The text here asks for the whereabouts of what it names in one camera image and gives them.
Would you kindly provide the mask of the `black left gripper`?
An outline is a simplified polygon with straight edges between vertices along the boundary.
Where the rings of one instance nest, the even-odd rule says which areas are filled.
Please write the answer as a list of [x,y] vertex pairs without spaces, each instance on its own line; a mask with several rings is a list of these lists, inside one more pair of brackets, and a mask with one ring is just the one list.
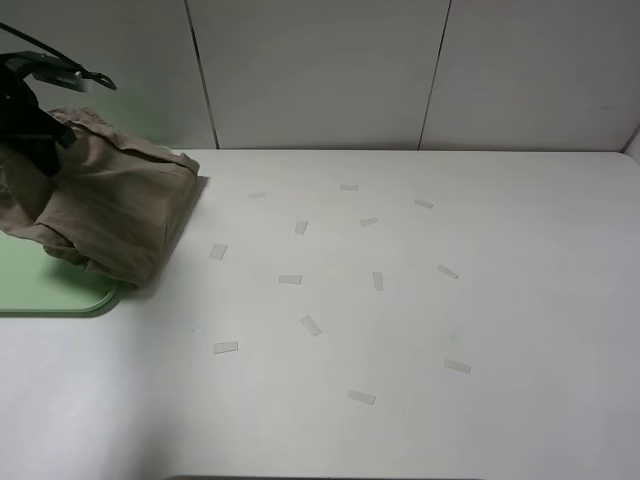
[[76,142],[72,128],[39,109],[35,93],[25,78],[27,63],[1,64],[1,137],[31,138],[29,159],[46,176],[60,170],[56,143],[69,148]]

